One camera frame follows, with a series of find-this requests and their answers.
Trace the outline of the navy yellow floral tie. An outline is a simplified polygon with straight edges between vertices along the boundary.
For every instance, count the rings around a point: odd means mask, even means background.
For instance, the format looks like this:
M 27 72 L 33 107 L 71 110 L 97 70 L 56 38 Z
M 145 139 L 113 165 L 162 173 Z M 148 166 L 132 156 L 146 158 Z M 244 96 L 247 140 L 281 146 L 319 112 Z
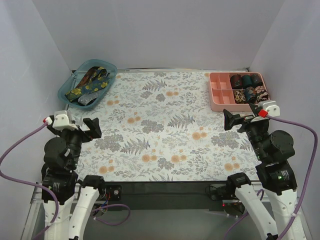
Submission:
M 103 67 L 98 67 L 97 79 L 90 84 L 89 89 L 86 89 L 85 87 L 81 87 L 81 88 L 75 87 L 72 90 L 68 91 L 64 96 L 70 103 L 72 103 L 78 100 L 78 98 L 81 97 L 82 95 L 95 93 L 106 88 L 109 82 L 110 82 L 110 72 L 108 72 Z

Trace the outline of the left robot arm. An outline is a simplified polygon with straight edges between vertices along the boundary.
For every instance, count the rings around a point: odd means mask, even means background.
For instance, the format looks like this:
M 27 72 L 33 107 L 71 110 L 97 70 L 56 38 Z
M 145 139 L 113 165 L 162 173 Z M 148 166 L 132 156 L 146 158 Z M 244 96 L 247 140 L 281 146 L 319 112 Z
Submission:
M 76 169 L 83 143 L 100 139 L 98 118 L 84 118 L 82 130 L 66 111 L 57 111 L 43 121 L 55 137 L 44 146 L 42 185 L 54 193 L 42 191 L 46 240 L 81 240 L 96 200 L 106 196 L 104 178 L 87 175 L 78 180 Z

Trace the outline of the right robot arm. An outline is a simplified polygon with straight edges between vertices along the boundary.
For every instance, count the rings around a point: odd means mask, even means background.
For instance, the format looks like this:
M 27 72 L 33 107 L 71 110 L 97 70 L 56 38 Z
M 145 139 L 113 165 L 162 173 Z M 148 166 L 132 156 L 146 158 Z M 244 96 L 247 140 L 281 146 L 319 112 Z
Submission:
M 297 204 L 297 182 L 288 159 L 295 155 L 292 136 L 283 131 L 268 132 L 269 118 L 280 116 L 275 101 L 250 104 L 252 114 L 241 116 L 223 110 L 224 129 L 239 125 L 239 133 L 246 133 L 254 153 L 260 161 L 255 169 L 264 194 L 272 207 L 272 214 L 255 193 L 249 177 L 243 173 L 228 176 L 227 195 L 239 199 L 257 227 L 262 240 L 304 240 L 306 235 L 300 216 L 294 212 Z

